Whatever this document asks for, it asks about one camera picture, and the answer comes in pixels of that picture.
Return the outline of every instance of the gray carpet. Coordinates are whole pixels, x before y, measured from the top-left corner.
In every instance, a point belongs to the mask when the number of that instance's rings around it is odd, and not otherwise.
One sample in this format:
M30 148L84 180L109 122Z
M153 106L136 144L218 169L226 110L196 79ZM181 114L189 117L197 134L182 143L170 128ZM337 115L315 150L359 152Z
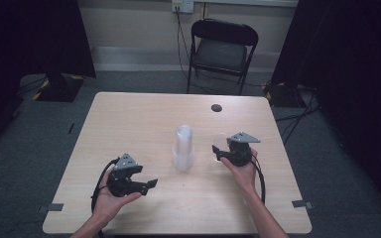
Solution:
M21 84L42 77L26 76ZM243 95L263 96L259 85L270 78L271 73L249 73ZM203 75L194 82L214 85L219 91L192 87L191 93L237 91L235 82ZM0 136L0 237L53 237L43 232L46 214L38 210L52 203L95 93L186 92L186 79L180 71L100 71L97 79L84 82L73 103L31 100L37 89L28 90L38 84L20 90L27 91L22 94L25 100ZM303 97L308 101L310 94ZM302 111L273 108L276 118ZM292 121L278 122L280 131ZM341 150L335 135L318 111L301 120L286 144L302 196L315 206L309 210L313 231L300 237L381 237L381 195L368 175Z

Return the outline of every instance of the wooden table top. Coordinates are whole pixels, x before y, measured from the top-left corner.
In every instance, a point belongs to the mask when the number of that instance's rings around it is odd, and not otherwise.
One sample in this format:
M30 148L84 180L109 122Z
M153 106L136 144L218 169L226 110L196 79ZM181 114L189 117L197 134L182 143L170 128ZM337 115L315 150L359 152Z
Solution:
M213 112L219 104L222 111ZM176 129L193 130L194 162L173 167ZM53 203L46 233L73 233L91 215L91 195L104 167L128 153L144 167L133 181L158 179L146 196L124 206L104 228L107 234L253 234L256 227L243 196L211 145L221 134L244 131L261 140L266 206L287 233L312 230L268 101L263 97L100 92L86 117ZM260 194L260 182L256 179Z

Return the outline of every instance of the person's right hand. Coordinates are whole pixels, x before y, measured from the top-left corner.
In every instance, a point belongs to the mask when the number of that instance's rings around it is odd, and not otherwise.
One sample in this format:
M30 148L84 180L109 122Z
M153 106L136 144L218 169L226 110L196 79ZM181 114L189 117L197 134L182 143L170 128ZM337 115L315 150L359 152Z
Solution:
M256 158L258 156L258 152L250 149L252 151L252 161L256 163ZM231 173L234 175L234 179L236 180L237 184L240 186L241 189L245 192L256 192L255 189L255 176L256 176L256 170L255 167L252 165L252 163L248 163L245 166L242 167L235 167L227 158L220 158L220 160L225 164L226 167L231 171Z

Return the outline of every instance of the electrical outlet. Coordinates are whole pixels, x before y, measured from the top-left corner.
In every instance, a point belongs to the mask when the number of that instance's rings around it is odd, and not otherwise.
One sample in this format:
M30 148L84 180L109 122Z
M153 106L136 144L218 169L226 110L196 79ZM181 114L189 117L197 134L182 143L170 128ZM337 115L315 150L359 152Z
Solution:
M172 0L172 12L193 13L193 1Z

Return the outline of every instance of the chair seat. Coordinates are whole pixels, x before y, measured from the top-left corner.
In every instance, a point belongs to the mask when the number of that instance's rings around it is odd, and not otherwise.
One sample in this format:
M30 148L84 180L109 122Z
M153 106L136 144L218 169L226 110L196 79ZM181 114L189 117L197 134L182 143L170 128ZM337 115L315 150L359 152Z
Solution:
M247 49L244 46L203 39L197 48L193 65L242 73L246 55Z

